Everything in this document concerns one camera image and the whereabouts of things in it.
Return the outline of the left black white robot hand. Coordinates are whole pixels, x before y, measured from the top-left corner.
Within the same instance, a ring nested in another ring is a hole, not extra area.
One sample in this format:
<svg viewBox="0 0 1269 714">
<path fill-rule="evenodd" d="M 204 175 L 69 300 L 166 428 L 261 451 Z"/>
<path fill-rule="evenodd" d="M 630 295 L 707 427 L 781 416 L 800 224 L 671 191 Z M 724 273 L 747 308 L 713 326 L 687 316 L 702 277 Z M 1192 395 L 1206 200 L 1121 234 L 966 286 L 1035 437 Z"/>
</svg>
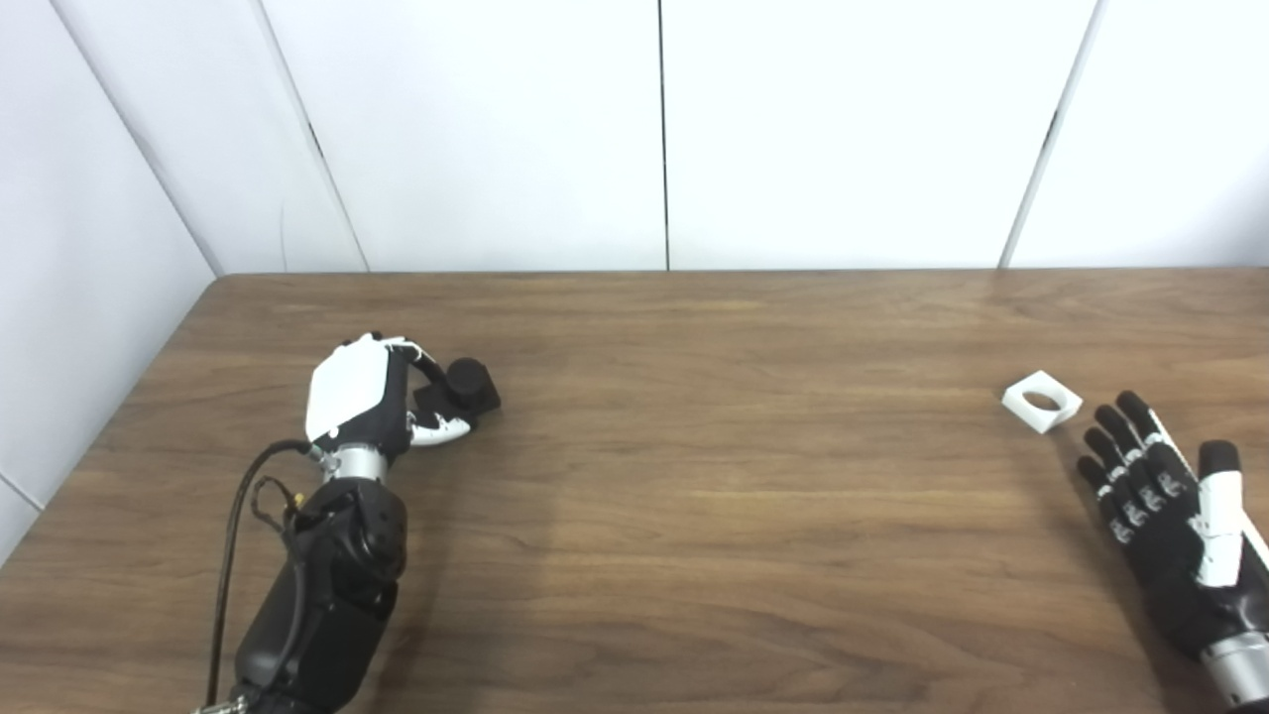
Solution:
<svg viewBox="0 0 1269 714">
<path fill-rule="evenodd" d="M 445 388 L 439 361 L 420 344 L 377 331 L 341 342 L 313 369 L 305 438 L 326 476 L 381 482 L 412 448 L 440 446 L 472 432 L 472 420 L 447 401 L 423 413 L 409 410 L 412 369 L 430 388 Z"/>
</svg>

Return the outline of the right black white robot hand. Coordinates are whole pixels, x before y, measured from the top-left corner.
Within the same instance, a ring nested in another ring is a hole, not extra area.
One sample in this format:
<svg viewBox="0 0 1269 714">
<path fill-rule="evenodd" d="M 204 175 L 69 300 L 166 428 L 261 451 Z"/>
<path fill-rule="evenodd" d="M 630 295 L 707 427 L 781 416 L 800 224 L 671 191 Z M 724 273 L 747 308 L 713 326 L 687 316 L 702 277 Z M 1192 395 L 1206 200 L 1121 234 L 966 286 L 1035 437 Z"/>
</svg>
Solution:
<svg viewBox="0 0 1269 714">
<path fill-rule="evenodd" d="M 1265 635 L 1266 564 L 1242 523 L 1220 545 L 1202 506 L 1203 484 L 1241 483 L 1236 444 L 1202 443 L 1195 464 L 1187 462 L 1155 410 L 1132 391 L 1096 407 L 1084 443 L 1077 474 L 1169 646 L 1197 659 L 1225 639 Z"/>
</svg>

